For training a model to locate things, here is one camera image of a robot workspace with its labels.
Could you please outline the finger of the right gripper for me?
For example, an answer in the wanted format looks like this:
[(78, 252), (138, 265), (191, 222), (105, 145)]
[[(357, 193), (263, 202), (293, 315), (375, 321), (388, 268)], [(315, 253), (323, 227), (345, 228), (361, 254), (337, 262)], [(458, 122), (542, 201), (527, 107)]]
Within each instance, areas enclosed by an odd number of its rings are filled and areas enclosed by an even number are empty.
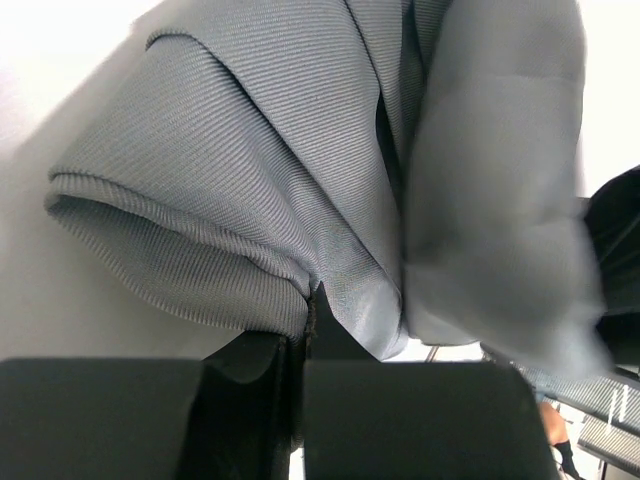
[(606, 311), (596, 330), (618, 365), (639, 364), (639, 168), (611, 179), (584, 220), (598, 260)]

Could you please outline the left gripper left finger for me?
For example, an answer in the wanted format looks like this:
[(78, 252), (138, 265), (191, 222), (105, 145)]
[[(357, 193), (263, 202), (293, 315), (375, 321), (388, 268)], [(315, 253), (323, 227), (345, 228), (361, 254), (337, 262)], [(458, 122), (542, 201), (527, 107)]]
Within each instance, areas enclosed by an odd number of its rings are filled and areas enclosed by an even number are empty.
[(308, 320), (248, 330), (202, 360), (1, 364), (5, 479), (284, 479)]

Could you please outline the grey pleated skirt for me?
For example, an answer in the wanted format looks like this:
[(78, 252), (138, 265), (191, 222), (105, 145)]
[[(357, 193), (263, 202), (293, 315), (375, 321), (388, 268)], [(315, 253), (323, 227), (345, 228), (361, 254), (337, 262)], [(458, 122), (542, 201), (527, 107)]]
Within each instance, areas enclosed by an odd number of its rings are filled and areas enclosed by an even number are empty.
[(293, 336), (323, 288), (379, 359), (479, 341), (613, 358), (575, 191), (575, 1), (190, 1), (49, 173), (46, 209), (133, 293)]

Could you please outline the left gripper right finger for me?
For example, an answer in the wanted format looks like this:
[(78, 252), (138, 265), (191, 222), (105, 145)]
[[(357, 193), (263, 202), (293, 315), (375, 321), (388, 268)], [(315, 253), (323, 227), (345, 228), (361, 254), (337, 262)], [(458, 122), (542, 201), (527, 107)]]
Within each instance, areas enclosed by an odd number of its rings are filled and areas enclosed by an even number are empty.
[(303, 375), (309, 479), (555, 479), (533, 394), (489, 362), (380, 362), (313, 295)]

